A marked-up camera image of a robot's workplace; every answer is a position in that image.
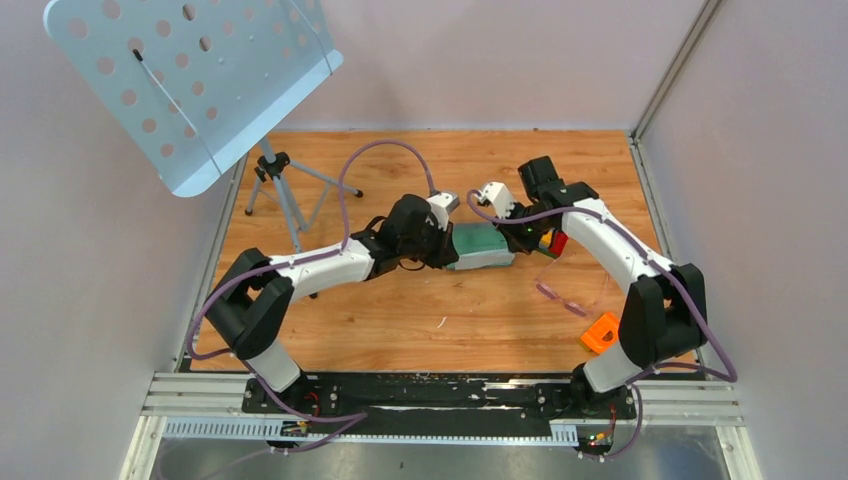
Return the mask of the grey glasses case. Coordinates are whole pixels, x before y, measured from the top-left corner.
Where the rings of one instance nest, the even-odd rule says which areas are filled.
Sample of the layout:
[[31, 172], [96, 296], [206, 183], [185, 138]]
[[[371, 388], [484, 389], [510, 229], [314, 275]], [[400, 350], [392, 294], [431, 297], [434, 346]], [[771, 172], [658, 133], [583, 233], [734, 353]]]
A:
[[509, 267], [515, 259], [505, 237], [488, 222], [456, 224], [452, 241], [458, 260], [447, 265], [451, 271]]

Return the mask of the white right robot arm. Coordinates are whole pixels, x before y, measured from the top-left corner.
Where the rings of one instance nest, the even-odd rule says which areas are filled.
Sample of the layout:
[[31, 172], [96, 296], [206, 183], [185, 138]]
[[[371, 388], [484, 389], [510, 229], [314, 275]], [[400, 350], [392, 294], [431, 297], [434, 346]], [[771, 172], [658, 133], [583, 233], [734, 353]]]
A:
[[658, 254], [624, 226], [585, 182], [565, 182], [552, 160], [539, 157], [518, 173], [529, 202], [517, 201], [500, 182], [486, 184], [479, 205], [489, 205], [495, 226], [512, 250], [525, 252], [552, 230], [577, 242], [625, 295], [613, 344], [574, 370], [571, 403], [596, 417], [611, 393], [650, 367], [708, 341], [703, 273]]

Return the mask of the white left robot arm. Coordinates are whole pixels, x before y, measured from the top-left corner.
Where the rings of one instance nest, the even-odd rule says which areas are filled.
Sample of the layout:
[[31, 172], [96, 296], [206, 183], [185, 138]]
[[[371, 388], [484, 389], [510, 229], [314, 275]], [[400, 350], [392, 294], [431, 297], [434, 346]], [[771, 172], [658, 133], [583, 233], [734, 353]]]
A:
[[230, 352], [264, 379], [271, 404], [296, 412], [307, 389], [299, 380], [301, 368], [278, 340], [289, 306], [339, 285], [373, 280], [405, 260], [433, 269], [456, 262], [450, 215], [459, 204], [450, 192], [406, 194], [387, 216], [329, 247], [290, 256], [248, 249], [209, 296], [204, 316]]

